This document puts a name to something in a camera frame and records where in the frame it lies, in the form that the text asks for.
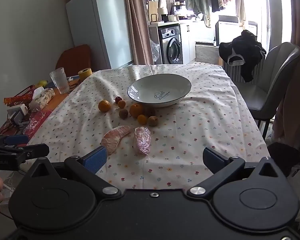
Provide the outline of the red plastic basket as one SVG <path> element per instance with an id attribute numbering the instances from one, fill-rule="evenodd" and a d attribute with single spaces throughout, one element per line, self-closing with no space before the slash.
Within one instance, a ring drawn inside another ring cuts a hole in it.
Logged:
<path id="1" fill-rule="evenodd" d="M 8 107 L 20 105 L 20 104 L 29 104 L 32 100 L 33 93 L 34 93 L 35 86 L 30 85 L 29 87 L 23 89 L 21 92 L 19 92 L 17 95 L 10 97 L 10 98 L 4 98 L 4 104 Z"/>

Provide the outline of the white refrigerator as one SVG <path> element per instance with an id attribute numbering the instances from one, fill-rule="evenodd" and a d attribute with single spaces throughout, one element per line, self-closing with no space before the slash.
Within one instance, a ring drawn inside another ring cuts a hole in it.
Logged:
<path id="1" fill-rule="evenodd" d="M 74 46 L 90 47 L 93 71 L 133 63 L 125 0 L 70 0 L 65 6 Z"/>

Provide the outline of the white ceramic bowl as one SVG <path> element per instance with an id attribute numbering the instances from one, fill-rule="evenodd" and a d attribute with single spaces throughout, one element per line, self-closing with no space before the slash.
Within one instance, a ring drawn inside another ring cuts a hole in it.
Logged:
<path id="1" fill-rule="evenodd" d="M 191 91 L 192 84 L 177 74 L 155 74 L 143 77 L 127 88 L 128 96 L 137 103 L 163 108 L 180 102 Z"/>

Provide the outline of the brown wooden chair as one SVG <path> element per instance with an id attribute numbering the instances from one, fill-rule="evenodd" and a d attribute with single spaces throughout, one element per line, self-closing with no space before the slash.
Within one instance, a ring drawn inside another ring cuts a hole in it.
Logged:
<path id="1" fill-rule="evenodd" d="M 63 68 L 67 77 L 75 76 L 80 70 L 90 67 L 91 49 L 86 44 L 64 51 L 56 64 L 56 69 Z"/>

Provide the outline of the silver washing machine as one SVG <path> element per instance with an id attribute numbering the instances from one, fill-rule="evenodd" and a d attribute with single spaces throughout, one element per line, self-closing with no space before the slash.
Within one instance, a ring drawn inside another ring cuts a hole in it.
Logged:
<path id="1" fill-rule="evenodd" d="M 167 25 L 158 29 L 163 64 L 182 64 L 183 51 L 179 25 Z"/>

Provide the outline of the pomelo slice short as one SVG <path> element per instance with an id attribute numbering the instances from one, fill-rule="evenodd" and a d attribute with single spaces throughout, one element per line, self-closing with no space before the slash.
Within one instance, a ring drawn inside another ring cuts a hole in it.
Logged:
<path id="1" fill-rule="evenodd" d="M 134 129 L 133 148 L 139 154 L 148 155 L 151 146 L 151 132 L 147 127 L 137 127 Z"/>

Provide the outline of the grey dining chair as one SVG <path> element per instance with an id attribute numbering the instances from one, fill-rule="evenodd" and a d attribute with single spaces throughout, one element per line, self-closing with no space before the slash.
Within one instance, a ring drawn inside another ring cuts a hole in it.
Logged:
<path id="1" fill-rule="evenodd" d="M 257 84 L 235 83 L 253 118 L 258 124 L 265 122 L 263 138 L 267 135 L 270 120 L 285 96 L 299 60 L 300 47 L 284 42 L 268 53 Z"/>

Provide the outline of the yellow tape roll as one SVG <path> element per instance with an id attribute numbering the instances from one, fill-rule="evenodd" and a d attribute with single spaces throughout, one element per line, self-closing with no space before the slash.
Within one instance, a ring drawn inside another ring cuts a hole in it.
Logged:
<path id="1" fill-rule="evenodd" d="M 93 74 L 91 68 L 85 68 L 78 72 L 80 82 L 83 82 L 86 78 Z"/>

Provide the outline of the large orange mandarin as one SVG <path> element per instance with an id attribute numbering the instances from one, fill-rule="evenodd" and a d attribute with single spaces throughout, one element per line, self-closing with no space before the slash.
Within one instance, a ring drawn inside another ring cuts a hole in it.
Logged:
<path id="1" fill-rule="evenodd" d="M 134 119 L 137 119 L 138 116 L 144 113 L 144 107 L 140 103 L 134 103 L 130 106 L 129 113 Z"/>

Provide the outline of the clear drinking glass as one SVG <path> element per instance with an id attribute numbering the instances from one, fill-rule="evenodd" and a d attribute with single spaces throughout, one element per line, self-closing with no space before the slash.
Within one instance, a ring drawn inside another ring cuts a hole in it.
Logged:
<path id="1" fill-rule="evenodd" d="M 68 80 L 66 78 L 66 74 L 64 68 L 57 68 L 50 73 L 51 80 L 53 84 L 57 87 L 61 94 L 68 93 L 70 87 L 68 85 Z"/>

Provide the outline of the pink brown curtain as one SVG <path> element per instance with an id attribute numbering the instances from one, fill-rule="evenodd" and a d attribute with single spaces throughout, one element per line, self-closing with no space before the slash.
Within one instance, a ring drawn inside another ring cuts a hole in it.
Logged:
<path id="1" fill-rule="evenodd" d="M 126 8 L 134 63 L 153 64 L 145 0 L 126 0 Z"/>

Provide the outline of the floral white tablecloth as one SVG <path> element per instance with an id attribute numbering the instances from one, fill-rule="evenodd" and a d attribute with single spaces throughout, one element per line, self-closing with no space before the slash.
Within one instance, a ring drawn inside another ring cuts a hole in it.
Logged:
<path id="1" fill-rule="evenodd" d="M 191 82 L 181 102 L 154 109 L 134 102 L 127 89 L 154 74 Z M 30 144 L 49 146 L 51 162 L 83 156 L 119 127 L 131 131 L 97 175 L 121 189 L 188 188 L 209 178 L 205 148 L 258 162 L 264 139 L 238 88 L 222 67 L 210 64 L 130 66 L 100 70 L 78 85 L 49 115 Z"/>

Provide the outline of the black clothes pile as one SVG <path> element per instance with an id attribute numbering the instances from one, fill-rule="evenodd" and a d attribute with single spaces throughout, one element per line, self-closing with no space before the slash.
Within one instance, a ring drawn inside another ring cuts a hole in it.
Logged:
<path id="1" fill-rule="evenodd" d="M 253 70 L 267 53 L 248 30 L 243 30 L 231 42 L 221 42 L 218 51 L 220 58 L 229 66 L 241 67 L 241 77 L 246 83 L 253 81 Z"/>

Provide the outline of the floral tissue box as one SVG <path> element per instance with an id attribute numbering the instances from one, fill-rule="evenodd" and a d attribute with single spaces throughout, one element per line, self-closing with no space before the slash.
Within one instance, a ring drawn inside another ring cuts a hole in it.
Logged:
<path id="1" fill-rule="evenodd" d="M 38 87 L 34 90 L 32 101 L 29 103 L 31 111 L 42 110 L 55 96 L 53 88 Z"/>

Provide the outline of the pomelo slice curved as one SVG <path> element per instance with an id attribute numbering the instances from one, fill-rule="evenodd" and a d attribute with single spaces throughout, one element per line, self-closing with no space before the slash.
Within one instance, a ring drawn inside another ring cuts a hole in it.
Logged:
<path id="1" fill-rule="evenodd" d="M 130 126 L 117 126 L 103 136 L 101 146 L 106 149 L 108 155 L 111 155 L 116 151 L 121 139 L 131 131 L 132 128 Z"/>

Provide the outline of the small orange kumquat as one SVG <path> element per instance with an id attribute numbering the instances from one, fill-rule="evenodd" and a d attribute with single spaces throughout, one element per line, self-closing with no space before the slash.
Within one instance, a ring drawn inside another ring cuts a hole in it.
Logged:
<path id="1" fill-rule="evenodd" d="M 126 102 L 125 102 L 125 100 L 120 100 L 120 101 L 117 103 L 117 105 L 118 105 L 118 107 L 119 107 L 120 109 L 124 109 L 125 106 L 126 106 Z"/>
<path id="2" fill-rule="evenodd" d="M 148 117 L 143 114 L 140 114 L 137 117 L 137 121 L 140 125 L 147 125 Z"/>

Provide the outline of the green yellow fruit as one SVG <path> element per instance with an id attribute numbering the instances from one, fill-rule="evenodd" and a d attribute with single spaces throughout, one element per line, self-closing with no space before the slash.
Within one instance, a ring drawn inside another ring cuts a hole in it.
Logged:
<path id="1" fill-rule="evenodd" d="M 35 85 L 35 87 L 36 87 L 36 88 L 39 88 L 39 87 L 45 88 L 45 87 L 47 86 L 47 84 L 48 84 L 48 81 L 47 81 L 47 80 L 40 80 L 40 81 Z"/>

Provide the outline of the brown longan fruit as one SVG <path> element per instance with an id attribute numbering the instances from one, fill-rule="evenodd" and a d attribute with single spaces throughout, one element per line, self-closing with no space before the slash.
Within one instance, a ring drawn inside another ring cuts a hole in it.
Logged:
<path id="1" fill-rule="evenodd" d="M 119 117 L 121 119 L 126 119 L 128 117 L 128 111 L 127 111 L 127 109 L 121 109 L 119 111 Z"/>
<path id="2" fill-rule="evenodd" d="M 148 125 L 151 126 L 151 127 L 155 127 L 158 125 L 158 118 L 156 116 L 151 116 L 149 117 L 148 119 Z"/>

